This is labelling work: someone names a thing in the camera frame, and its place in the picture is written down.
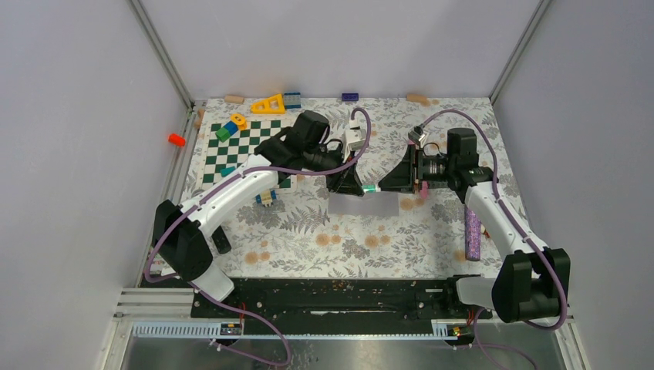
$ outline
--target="yellow triangle block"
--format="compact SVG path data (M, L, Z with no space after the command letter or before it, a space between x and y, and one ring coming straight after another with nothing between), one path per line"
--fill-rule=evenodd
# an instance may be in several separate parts
M286 113L286 108L284 108L284 100L281 97L281 94L277 94L267 99L263 99L260 102L256 102L252 104L250 109L252 109L253 113L258 113L258 114Z

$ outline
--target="green toy block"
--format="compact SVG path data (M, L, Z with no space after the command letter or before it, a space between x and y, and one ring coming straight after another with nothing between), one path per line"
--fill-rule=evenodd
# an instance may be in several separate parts
M222 143L224 143L225 141L227 141L227 139L229 139L229 136L231 136L231 134L230 134L229 131L227 131L227 129L225 129L224 127L221 127L218 131L216 131L216 137L217 137L217 138L218 138Z

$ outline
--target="yellow toy block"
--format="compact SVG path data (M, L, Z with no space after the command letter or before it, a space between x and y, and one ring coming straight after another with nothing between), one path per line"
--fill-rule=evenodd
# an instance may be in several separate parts
M250 107L253 113L257 114L283 114L286 113L286 108L284 108L284 100L281 97L281 94L271 96L267 99L263 99L260 102L252 104Z
M234 113L229 117L229 120L233 123L236 123L236 126L240 131L246 130L248 128L248 121L240 113Z

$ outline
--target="green and white chessboard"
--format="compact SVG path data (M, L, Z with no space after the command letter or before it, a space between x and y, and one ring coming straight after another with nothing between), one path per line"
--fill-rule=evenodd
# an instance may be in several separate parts
M204 173L198 174L197 188L207 190L221 180L221 170L227 167L238 167L255 152L259 143L274 136L282 128L292 125L290 119L251 120L248 118L248 129L237 131L227 141L221 143L216 132L222 123L207 123L204 131L203 157ZM295 191L297 180L290 176L275 187L278 193Z

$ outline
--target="wooden block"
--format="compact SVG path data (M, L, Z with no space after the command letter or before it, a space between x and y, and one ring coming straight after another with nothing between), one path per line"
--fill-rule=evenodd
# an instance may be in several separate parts
M243 104L245 101L245 98L242 96L235 96L235 95L226 95L225 96L225 102L226 103L233 103L233 104Z
M428 106L430 104L429 100L427 100L426 96L422 95L417 95L417 94L406 94L406 101L407 102L414 102L414 103L420 103L424 106Z
M198 109L197 110L197 119L193 123L193 127L195 127L196 130L200 129L200 126L202 126L202 119L204 118L204 109Z

